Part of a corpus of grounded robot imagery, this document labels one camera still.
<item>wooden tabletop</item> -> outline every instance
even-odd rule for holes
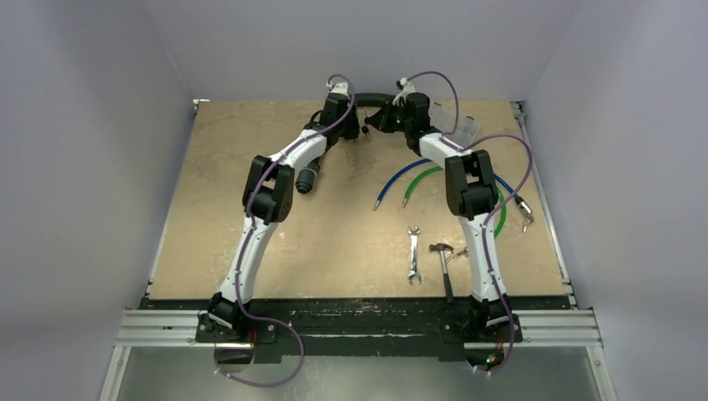
[[[154,274],[152,299],[209,298],[229,270],[240,239],[245,178],[255,155],[271,155],[290,143],[322,101],[209,102],[200,105],[180,179],[165,223]],[[479,137],[518,135],[506,100],[462,100],[462,115],[482,123]],[[365,111],[360,109],[363,119]],[[492,156],[495,173],[509,184],[521,180],[526,156],[513,140],[490,140],[478,149]],[[263,258],[255,297],[427,297],[442,296],[437,254],[427,244],[461,249],[462,230],[445,201],[444,174],[422,180],[405,209],[411,180],[432,163],[405,174],[378,211],[372,206],[389,178],[420,157],[402,134],[372,130],[372,138],[341,140],[322,160],[316,188],[294,194],[292,212],[281,223]],[[510,295],[564,293],[533,177],[521,195],[536,222],[521,232],[523,217],[510,202],[497,238],[500,270]],[[407,282],[408,226],[421,227],[421,285]],[[450,262],[455,295],[468,295],[468,259]]]

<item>white wall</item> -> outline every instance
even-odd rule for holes
[[[0,398],[96,399],[190,97],[139,0],[0,3]]]
[[[195,98],[319,99],[333,72],[396,90],[438,69],[466,98],[524,99],[579,0],[144,0]],[[419,88],[450,96],[439,79]]]
[[[586,0],[528,98],[621,399],[708,394],[708,3]]]

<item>wrench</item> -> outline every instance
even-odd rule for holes
[[[422,277],[418,273],[418,234],[420,228],[418,226],[408,227],[408,234],[411,236],[411,272],[408,274],[408,284],[413,285],[413,278],[418,279],[418,283],[422,282]]]

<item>black cylindrical object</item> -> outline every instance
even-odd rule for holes
[[[307,163],[304,169],[300,170],[295,181],[295,188],[301,194],[306,194],[315,186],[315,178],[320,173],[320,158],[316,158],[310,163]]]

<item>gray floor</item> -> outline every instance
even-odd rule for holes
[[[133,348],[120,400],[597,400],[584,348],[517,348],[492,378],[466,363],[435,358],[307,357],[297,377],[278,388],[250,388],[214,375],[211,348]],[[250,366],[254,380],[282,378],[296,363]]]

